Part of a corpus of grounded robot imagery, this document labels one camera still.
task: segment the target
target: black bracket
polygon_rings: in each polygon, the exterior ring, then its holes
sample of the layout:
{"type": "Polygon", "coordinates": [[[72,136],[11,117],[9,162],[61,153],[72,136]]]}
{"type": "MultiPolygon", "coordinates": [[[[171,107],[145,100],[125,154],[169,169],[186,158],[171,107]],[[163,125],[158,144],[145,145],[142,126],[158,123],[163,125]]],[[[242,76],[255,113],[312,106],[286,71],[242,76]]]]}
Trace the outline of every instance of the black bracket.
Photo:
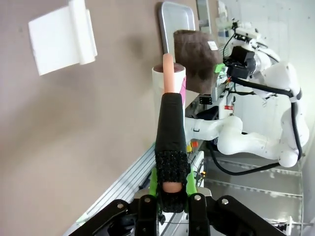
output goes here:
{"type": "Polygon", "coordinates": [[[199,96],[199,103],[202,105],[212,105],[211,94],[205,94],[205,95],[199,96]]]}

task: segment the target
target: silver tray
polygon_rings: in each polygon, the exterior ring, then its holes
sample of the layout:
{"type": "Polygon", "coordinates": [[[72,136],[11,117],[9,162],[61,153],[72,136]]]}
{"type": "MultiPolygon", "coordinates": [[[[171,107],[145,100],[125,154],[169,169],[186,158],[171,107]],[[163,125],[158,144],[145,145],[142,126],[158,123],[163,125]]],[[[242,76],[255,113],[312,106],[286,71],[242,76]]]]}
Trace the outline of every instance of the silver tray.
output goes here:
{"type": "Polygon", "coordinates": [[[190,7],[165,1],[158,13],[164,53],[174,54],[173,33],[177,30],[195,30],[193,11],[190,7]]]}

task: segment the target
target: sticker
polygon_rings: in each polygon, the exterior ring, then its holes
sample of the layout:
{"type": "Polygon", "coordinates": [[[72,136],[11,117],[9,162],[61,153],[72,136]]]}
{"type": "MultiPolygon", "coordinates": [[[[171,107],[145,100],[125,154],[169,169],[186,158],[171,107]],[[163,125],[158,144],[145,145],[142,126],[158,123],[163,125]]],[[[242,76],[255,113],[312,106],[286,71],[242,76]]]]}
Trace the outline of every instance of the sticker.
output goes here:
{"type": "Polygon", "coordinates": [[[209,47],[212,51],[218,50],[217,44],[215,41],[208,41],[209,47]]]}

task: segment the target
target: black mount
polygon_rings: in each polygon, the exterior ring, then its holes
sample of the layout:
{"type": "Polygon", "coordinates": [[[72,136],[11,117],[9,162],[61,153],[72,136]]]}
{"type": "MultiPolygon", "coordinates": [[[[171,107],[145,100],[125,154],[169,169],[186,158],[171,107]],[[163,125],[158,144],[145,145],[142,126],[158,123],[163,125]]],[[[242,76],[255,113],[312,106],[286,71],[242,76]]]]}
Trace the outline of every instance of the black mount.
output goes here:
{"type": "MultiPolygon", "coordinates": [[[[215,201],[201,193],[188,198],[189,235],[209,236],[210,225],[227,236],[284,236],[231,196],[215,201]]],[[[142,195],[128,204],[114,200],[70,236],[157,236],[158,204],[152,195],[142,195]]]]}

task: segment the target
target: screw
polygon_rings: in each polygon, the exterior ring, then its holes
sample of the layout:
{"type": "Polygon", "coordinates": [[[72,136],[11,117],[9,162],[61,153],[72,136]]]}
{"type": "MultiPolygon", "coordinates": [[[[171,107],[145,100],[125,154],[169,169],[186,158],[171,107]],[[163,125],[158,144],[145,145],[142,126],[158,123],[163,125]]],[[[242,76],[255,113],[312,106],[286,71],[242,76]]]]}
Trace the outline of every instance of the screw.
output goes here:
{"type": "Polygon", "coordinates": [[[223,204],[223,205],[228,204],[228,200],[227,200],[227,199],[225,199],[225,198],[224,198],[224,199],[222,199],[222,204],[223,204]]]}
{"type": "Polygon", "coordinates": [[[195,196],[195,200],[199,201],[201,199],[201,197],[199,195],[195,196]]]}

